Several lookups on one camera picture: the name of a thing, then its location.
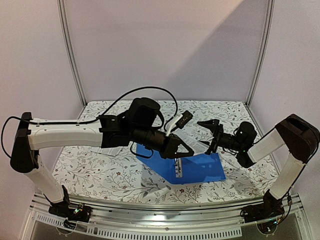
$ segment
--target white object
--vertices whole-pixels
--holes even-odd
[[[62,202],[64,199],[64,191],[62,186],[54,179],[52,174],[43,164],[40,155],[38,155],[38,169],[33,169],[31,172],[25,173],[38,189],[50,200],[56,204]]]
[[[248,150],[248,155],[253,163],[256,163],[285,144],[276,129],[262,138],[257,144]]]
[[[91,152],[115,157],[120,153],[120,151],[123,148],[124,148],[123,146],[111,147],[111,148],[92,147]]]
[[[168,137],[171,134],[171,131],[177,126],[176,123],[183,117],[182,114],[178,114],[171,121],[167,123],[168,129],[166,130],[166,136]]]
[[[305,164],[296,159],[291,153],[286,161],[281,174],[270,188],[270,193],[274,198],[281,199],[295,182]]]
[[[42,122],[78,122],[79,120],[44,120],[34,118],[36,123]],[[31,134],[28,135],[31,150],[63,146],[92,146],[100,147],[102,132],[100,121],[89,124],[52,124],[29,125]]]

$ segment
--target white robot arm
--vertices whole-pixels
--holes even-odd
[[[235,135],[223,133],[223,126],[217,119],[198,124],[210,129],[213,134],[207,154],[216,152],[217,147],[237,151],[236,158],[244,168],[251,167],[283,145],[289,149],[287,162],[275,183],[264,194],[263,203],[243,208],[241,215],[246,222],[274,217],[284,212],[282,199],[289,193],[320,143],[318,129],[295,114],[279,122],[256,143],[254,139],[257,133],[249,122],[242,122]]]
[[[176,122],[180,127],[192,118],[186,112],[184,118]],[[153,126],[157,116],[162,121],[161,126]],[[118,116],[100,115],[86,121],[45,120],[32,118],[30,112],[25,112],[16,132],[10,165],[15,171],[25,174],[43,192],[51,205],[49,213],[70,221],[88,222],[91,208],[84,204],[71,207],[67,189],[58,184],[44,166],[39,150],[62,146],[113,148],[128,146],[133,141],[152,152],[158,151],[164,159],[193,156],[194,151],[177,135],[159,131],[163,124],[160,105],[146,97],[135,98],[129,109]],[[187,152],[180,152],[180,145]]]

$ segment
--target black cable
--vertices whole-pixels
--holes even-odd
[[[280,222],[278,222],[276,225],[279,225],[280,223],[282,223],[287,217],[288,215],[290,214],[290,210],[291,210],[291,205],[289,206],[289,210],[287,212],[287,214],[284,216],[284,218],[282,220],[280,220]]]
[[[118,97],[118,99],[116,99],[102,114],[100,114],[99,116],[97,116],[95,119],[93,120],[89,120],[89,121],[46,121],[46,122],[34,122],[34,121],[29,121],[29,120],[25,120],[25,119],[22,119],[20,117],[17,117],[17,116],[10,116],[8,117],[8,119],[4,122],[4,125],[2,127],[2,131],[1,131],[1,147],[2,147],[2,150],[3,152],[5,153],[5,155],[7,155],[9,158],[11,158],[11,156],[7,153],[7,151],[5,150],[5,147],[4,147],[4,142],[3,142],[3,136],[4,136],[4,131],[5,131],[5,127],[7,125],[7,123],[9,122],[9,120],[11,119],[16,119],[16,120],[19,120],[19,121],[22,121],[22,122],[25,122],[25,123],[28,123],[28,124],[32,124],[32,125],[74,125],[74,124],[91,124],[91,123],[94,123],[96,121],[98,121],[103,115],[105,115],[117,102],[119,102],[122,98],[124,98],[125,96],[133,93],[133,92],[137,92],[137,91],[140,91],[140,90],[143,90],[143,89],[157,89],[157,90],[161,90],[161,91],[164,91],[166,93],[168,93],[174,103],[175,103],[175,112],[174,112],[174,115],[165,123],[164,126],[167,125],[167,123],[169,121],[171,121],[178,113],[178,102],[175,98],[175,96],[167,89],[165,88],[162,88],[162,87],[159,87],[159,86],[142,86],[142,87],[138,87],[138,88],[135,88],[135,89],[132,89],[130,91],[127,91],[126,93],[124,93],[123,95],[121,95],[120,97]]]
[[[16,116],[10,116],[7,118],[7,120],[5,120],[4,124],[3,124],[3,127],[2,127],[2,130],[1,130],[1,147],[2,147],[2,150],[4,152],[5,155],[7,155],[8,158],[11,158],[11,156],[7,153],[7,151],[5,150],[5,146],[4,146],[4,131],[5,131],[5,127],[7,125],[7,123],[11,120],[11,119],[17,119],[17,120],[20,120],[21,118],[19,117],[16,117]]]

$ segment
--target metal frame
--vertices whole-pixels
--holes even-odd
[[[76,59],[75,59],[75,55],[74,55],[74,50],[73,50],[71,39],[70,39],[65,1],[64,0],[57,0],[57,4],[58,4],[59,15],[60,15],[63,39],[64,39],[64,43],[65,43],[66,53],[68,55],[68,59],[69,59],[69,63],[70,63],[70,68],[71,68],[72,75],[73,75],[73,80],[74,80],[75,87],[78,92],[80,101],[83,106],[86,106],[88,102],[87,102],[87,99],[85,96],[84,88],[83,88],[81,80],[80,80],[80,76],[79,76],[79,72],[78,72],[77,64],[76,64]]]
[[[227,239],[229,236],[219,237],[218,234],[223,235],[223,233],[239,230],[243,226],[256,224],[256,222],[244,223],[243,218],[240,217],[241,209],[249,204],[262,203],[262,198],[220,204],[210,202],[202,205],[199,203],[150,205],[93,200],[79,196],[70,196],[70,200],[73,203],[85,202],[93,208],[90,222],[79,222],[77,232],[108,239],[110,237],[108,234],[111,233],[112,239],[123,239],[120,235],[127,234],[135,236],[135,239],[145,240],[151,240],[153,236],[163,236],[162,239],[166,240],[182,240],[187,239],[187,236],[191,239],[190,236],[197,236],[194,239],[204,240],[211,234],[218,236],[212,239]],[[286,200],[283,201],[283,206],[287,212],[289,206],[286,202]],[[302,224],[299,225],[300,231],[303,232],[301,234],[306,237],[305,239],[310,239],[303,206],[297,194],[292,196],[292,202],[290,214],[301,217]],[[64,219],[48,214],[48,209],[48,201],[42,194],[36,193],[30,205],[28,223],[22,239],[30,239],[35,221],[62,228]]]
[[[275,5],[275,0],[269,0],[266,15],[265,15],[265,20],[264,20],[264,31],[262,34],[261,43],[260,43],[260,47],[259,47],[258,60],[257,60],[256,66],[255,66],[251,86],[250,86],[250,89],[249,89],[249,92],[248,92],[248,95],[247,95],[246,101],[245,101],[245,104],[249,107],[252,103],[252,100],[253,100],[253,97],[254,97],[254,94],[256,91],[258,79],[260,76],[260,72],[261,72],[262,65],[263,65],[264,58],[265,58],[265,54],[266,54],[268,38],[269,38],[269,34],[270,34],[270,29],[271,29],[272,15],[273,15],[273,11],[274,11],[274,5]]]
[[[268,7],[266,10],[265,20],[264,20],[264,30],[263,30],[263,34],[262,34],[262,38],[259,46],[258,60],[255,66],[253,79],[245,100],[245,104],[247,106],[250,106],[252,103],[253,96],[255,94],[255,90],[257,87],[259,75],[262,69],[266,48],[267,48],[268,37],[270,33],[270,28],[271,28],[274,3],[275,3],[275,0],[268,0]],[[70,68],[72,71],[75,87],[77,89],[82,105],[86,106],[88,101],[86,99],[85,92],[81,83],[80,75],[77,69],[76,59],[75,59],[70,32],[68,28],[65,0],[57,0],[57,4],[58,4],[59,15],[60,15],[62,34],[65,42],[65,48],[66,48],[66,52],[70,62]]]

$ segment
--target floral tablecloth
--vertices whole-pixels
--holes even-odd
[[[173,101],[158,101],[165,119],[175,111]],[[90,119],[103,112],[112,101],[92,101],[81,119]],[[118,102],[108,114],[117,115],[129,108],[131,101]],[[178,101],[179,113],[188,110],[193,119],[184,127],[185,133],[197,140],[211,140],[209,130],[197,121],[219,119],[225,133],[232,133],[242,121],[253,123],[241,102]],[[262,196],[277,178],[270,157],[253,167],[241,167],[236,158],[218,149],[225,181],[173,185],[140,162],[129,147],[115,156],[91,151],[89,146],[65,147],[54,168],[53,176],[70,194],[123,202],[149,204],[184,204],[222,202]]]

